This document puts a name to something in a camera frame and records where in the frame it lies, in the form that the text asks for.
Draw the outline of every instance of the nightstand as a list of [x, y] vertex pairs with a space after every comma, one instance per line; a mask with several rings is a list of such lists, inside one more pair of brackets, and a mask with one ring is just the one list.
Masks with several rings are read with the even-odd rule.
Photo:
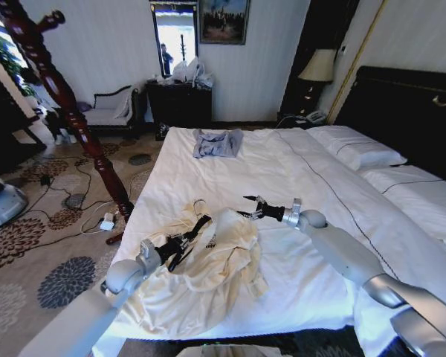
[[182, 128], [207, 128], [210, 125], [211, 90], [193, 88], [191, 83], [162, 86], [155, 81], [147, 82], [146, 89], [157, 131], [161, 123]]

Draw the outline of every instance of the table lamp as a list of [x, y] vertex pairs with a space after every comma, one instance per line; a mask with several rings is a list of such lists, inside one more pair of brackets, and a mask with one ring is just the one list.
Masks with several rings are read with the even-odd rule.
[[304, 95], [306, 104], [305, 108], [300, 111], [301, 114], [305, 114], [306, 111], [312, 110], [317, 105], [323, 86], [333, 81], [335, 54], [336, 50], [334, 49], [318, 48], [307, 66], [297, 76], [301, 80], [310, 82], [307, 93]]

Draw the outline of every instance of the white wall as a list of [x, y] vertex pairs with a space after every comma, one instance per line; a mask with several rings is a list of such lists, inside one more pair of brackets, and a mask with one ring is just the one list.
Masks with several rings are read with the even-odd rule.
[[334, 64], [334, 81], [324, 88], [318, 104], [319, 110], [329, 113], [381, 2], [382, 0], [360, 0], [358, 3], [357, 10], [342, 42], [342, 46], [346, 46], [345, 54], [337, 54]]
[[[366, 30], [361, 31], [363, 35], [361, 32], [355, 33], [352, 28], [368, 29], [366, 23], [373, 19], [375, 3], [380, 2], [361, 0], [344, 40], [350, 51], [354, 44], [358, 49], [357, 43], [366, 33]], [[322, 110], [330, 109], [340, 88], [339, 79], [343, 80], [349, 69], [350, 63], [347, 65], [347, 61], [344, 57], [337, 58], [336, 80], [323, 93], [320, 101]], [[446, 72], [446, 0], [388, 0], [357, 68], [360, 65]], [[355, 72], [337, 105], [335, 115], [349, 93]]]
[[[214, 73], [213, 119], [275, 120], [309, 0], [253, 0], [246, 45], [199, 45]], [[44, 34], [53, 63], [79, 100], [160, 74], [147, 0], [22, 0], [34, 21], [61, 10]]]
[[199, 45], [216, 78], [214, 120], [276, 120], [308, 3], [253, 0], [246, 45]]
[[53, 64], [78, 100], [92, 104], [94, 93], [115, 91], [160, 73], [148, 1], [22, 0], [21, 3], [35, 22], [52, 10], [64, 13], [65, 24], [43, 36]]

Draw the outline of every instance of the carved bedpost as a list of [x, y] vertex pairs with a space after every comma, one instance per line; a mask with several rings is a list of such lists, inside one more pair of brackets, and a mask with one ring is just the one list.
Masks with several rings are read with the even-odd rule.
[[85, 118], [77, 108], [71, 87], [51, 63], [51, 55], [43, 44], [42, 32], [56, 28], [65, 21], [65, 17], [61, 12], [54, 11], [45, 16], [39, 24], [35, 24], [18, 0], [0, 0], [0, 13], [4, 17], [4, 25], [9, 34], [22, 46], [27, 58], [35, 63], [43, 85], [63, 109], [66, 121], [76, 134], [77, 140], [94, 159], [94, 168], [103, 178], [107, 191], [127, 221], [134, 205], [129, 201], [126, 188], [110, 160], [104, 156], [99, 140], [89, 132]]

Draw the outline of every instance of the shoe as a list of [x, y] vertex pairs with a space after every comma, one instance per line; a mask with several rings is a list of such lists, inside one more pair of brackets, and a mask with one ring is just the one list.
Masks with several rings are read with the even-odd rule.
[[54, 139], [54, 144], [55, 145], [61, 145], [63, 140], [64, 140], [64, 138], [63, 138], [62, 135], [57, 135], [56, 139]]

